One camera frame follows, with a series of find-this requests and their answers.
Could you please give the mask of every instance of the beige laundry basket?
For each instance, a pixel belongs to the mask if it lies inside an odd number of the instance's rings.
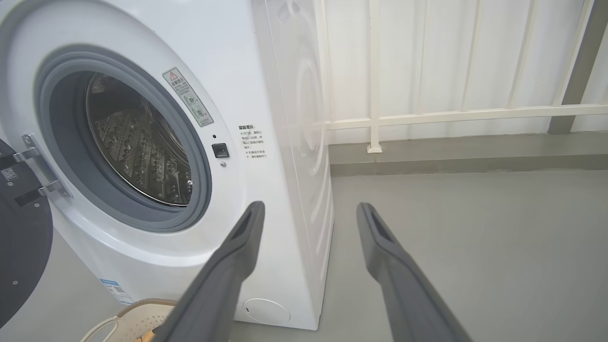
[[[177,301],[168,299],[144,299],[135,302],[91,329],[80,342],[88,342],[104,327],[114,325],[103,342],[133,342],[136,338],[160,326],[169,316]]]

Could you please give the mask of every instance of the railing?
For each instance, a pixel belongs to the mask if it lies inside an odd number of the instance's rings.
[[[381,153],[382,148],[379,145],[379,128],[381,126],[391,125],[408,125],[408,124],[424,124],[431,122],[454,122],[454,121],[466,121],[466,120],[487,120],[487,119],[508,119],[508,118],[523,118],[523,117],[556,117],[556,116],[579,116],[579,115],[594,115],[594,114],[608,114],[608,91],[604,94],[602,104],[597,105],[562,105],[570,77],[575,65],[575,61],[581,47],[581,42],[585,34],[587,22],[591,14],[593,7],[593,0],[585,0],[582,6],[581,14],[578,20],[576,28],[574,42],[570,49],[568,56],[568,63],[562,72],[561,82],[558,87],[558,91],[553,100],[553,104],[550,106],[527,106],[527,107],[516,107],[516,97],[520,88],[520,81],[522,79],[523,70],[527,61],[528,51],[530,50],[531,32],[537,21],[537,0],[530,1],[530,7],[528,9],[527,20],[525,24],[525,30],[523,34],[523,40],[517,60],[517,66],[515,70],[515,76],[511,85],[511,91],[508,98],[508,103],[505,108],[491,108],[487,110],[469,110],[467,108],[468,97],[469,97],[469,79],[471,72],[475,68],[475,49],[477,48],[480,18],[481,12],[483,11],[484,0],[477,0],[475,7],[475,23],[472,31],[471,38],[471,50],[469,53],[469,60],[467,63],[467,71],[465,78],[465,86],[462,94],[462,105],[458,111],[448,111],[440,113],[416,113],[408,115],[397,115],[397,116],[382,116],[380,113],[380,1],[381,0],[368,0],[369,3],[369,15],[370,15],[370,117],[363,119],[348,119],[348,120],[335,120],[335,113],[333,110],[333,100],[331,95],[331,85],[329,89],[329,106],[330,106],[330,120],[326,123],[328,130],[344,130],[349,128],[369,128],[371,131],[370,145],[368,147],[368,153]],[[424,40],[426,38],[427,28],[427,7],[428,1],[425,0],[425,11],[424,11],[424,31],[423,31],[423,58],[421,65],[421,74],[424,72]],[[319,26],[319,35],[321,37],[321,44],[324,44],[322,48],[329,50],[328,38],[327,38],[327,23],[325,15],[325,0],[320,0],[321,9],[321,23]],[[331,82],[331,71],[329,67],[324,68],[325,73],[329,73]],[[420,108],[420,101],[422,98],[422,90],[419,87],[417,105],[414,108]]]

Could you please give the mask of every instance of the front-loading washing machine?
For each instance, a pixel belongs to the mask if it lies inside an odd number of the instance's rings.
[[[334,213],[315,11],[0,1],[0,138],[48,184],[55,229],[117,300],[178,299],[261,200],[235,319],[317,329]]]

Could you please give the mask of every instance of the gray rubber seal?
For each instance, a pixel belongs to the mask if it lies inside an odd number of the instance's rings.
[[[186,152],[192,197],[184,208],[138,193],[103,159],[86,122],[84,82],[94,72],[114,77],[143,95],[163,115]],[[92,46],[57,51],[36,82],[38,119],[44,140],[69,181],[94,205],[134,228],[174,232],[198,221],[211,197],[211,173],[204,147],[188,116],[155,79],[113,52]]]

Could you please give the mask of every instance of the black square latch hole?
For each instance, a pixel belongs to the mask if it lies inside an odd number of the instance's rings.
[[[228,154],[228,148],[226,147],[226,144],[224,144],[224,143],[213,144],[213,145],[211,145],[211,147],[213,147],[213,154],[215,155],[216,158],[228,158],[230,156]]]

